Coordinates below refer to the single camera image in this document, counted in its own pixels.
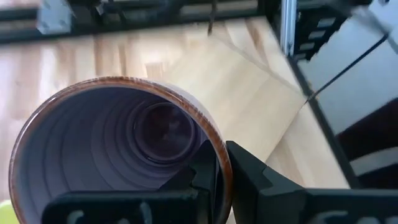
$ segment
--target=light wood panel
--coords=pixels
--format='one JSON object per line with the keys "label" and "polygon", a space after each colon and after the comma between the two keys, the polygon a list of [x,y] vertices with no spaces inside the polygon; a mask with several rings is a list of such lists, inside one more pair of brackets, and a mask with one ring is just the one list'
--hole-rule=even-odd
{"label": "light wood panel", "polygon": [[[261,61],[266,71],[278,73],[299,90],[294,74],[264,20],[228,21],[219,23],[215,30],[225,41]],[[0,157],[3,160],[0,164],[0,199],[8,198],[8,159],[16,135],[31,112],[50,95],[92,77],[134,75],[161,79],[187,49],[201,46],[206,39],[206,24],[193,24],[1,47]],[[267,106],[260,100],[255,104]],[[298,113],[267,163],[302,185],[347,187],[307,106]]]}

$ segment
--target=brown tube rim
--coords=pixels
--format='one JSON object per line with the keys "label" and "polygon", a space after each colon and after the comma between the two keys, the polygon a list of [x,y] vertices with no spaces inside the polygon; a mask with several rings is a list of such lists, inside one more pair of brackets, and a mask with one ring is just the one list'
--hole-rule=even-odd
{"label": "brown tube rim", "polygon": [[217,158],[220,162],[221,172],[224,180],[224,192],[220,216],[216,218],[216,223],[225,223],[228,218],[229,211],[231,210],[233,175],[226,144],[222,140],[219,132],[211,125],[208,118],[182,95],[158,83],[134,77],[101,77],[74,84],[51,96],[32,113],[18,134],[16,143],[12,149],[11,161],[9,165],[9,191],[11,195],[12,206],[14,207],[19,222],[27,223],[27,220],[22,214],[16,190],[16,169],[21,155],[21,150],[19,149],[24,147],[34,128],[47,115],[47,113],[51,111],[52,108],[72,95],[102,86],[124,86],[159,95],[181,107],[198,123],[198,125],[208,135],[208,139],[214,146]]}

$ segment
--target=wooden surface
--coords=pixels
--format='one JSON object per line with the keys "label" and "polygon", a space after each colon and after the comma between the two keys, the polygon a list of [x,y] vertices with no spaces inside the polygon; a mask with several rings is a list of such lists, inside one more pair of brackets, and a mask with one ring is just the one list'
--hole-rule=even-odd
{"label": "wooden surface", "polygon": [[[294,74],[264,20],[223,22],[215,30],[218,36],[225,37],[246,55],[263,63],[272,71],[270,73],[280,75],[299,90]],[[120,35],[2,46],[0,200],[9,197],[8,160],[16,135],[31,112],[50,95],[72,83],[98,76],[134,74],[161,79],[187,49],[200,45],[205,39],[206,25],[192,24]],[[267,106],[261,100],[254,103],[259,107]],[[309,105],[298,112],[274,152],[261,159],[306,187],[348,187]]]}

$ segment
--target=wood grain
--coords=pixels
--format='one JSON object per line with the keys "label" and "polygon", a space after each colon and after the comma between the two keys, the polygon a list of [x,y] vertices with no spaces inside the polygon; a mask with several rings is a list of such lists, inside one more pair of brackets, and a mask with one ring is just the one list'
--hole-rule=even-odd
{"label": "wood grain", "polygon": [[[231,42],[246,55],[262,62],[265,67],[263,70],[272,71],[269,74],[277,73],[299,90],[272,30],[263,19],[222,22],[216,25],[215,31],[218,37],[223,37],[223,40]],[[49,96],[73,83],[93,77],[122,75],[162,79],[188,49],[201,46],[206,40],[206,24],[192,24],[1,47],[0,157],[4,158],[4,162],[0,167],[0,200],[9,197],[6,161],[16,135],[31,112]],[[266,108],[267,105],[261,100],[258,98],[251,103],[258,105],[258,108]],[[258,134],[257,139],[261,142],[264,136],[260,132]],[[254,150],[259,149],[257,144],[252,147]],[[261,157],[263,161],[267,158],[268,155]],[[348,187],[307,106],[300,110],[267,163],[308,187]]]}

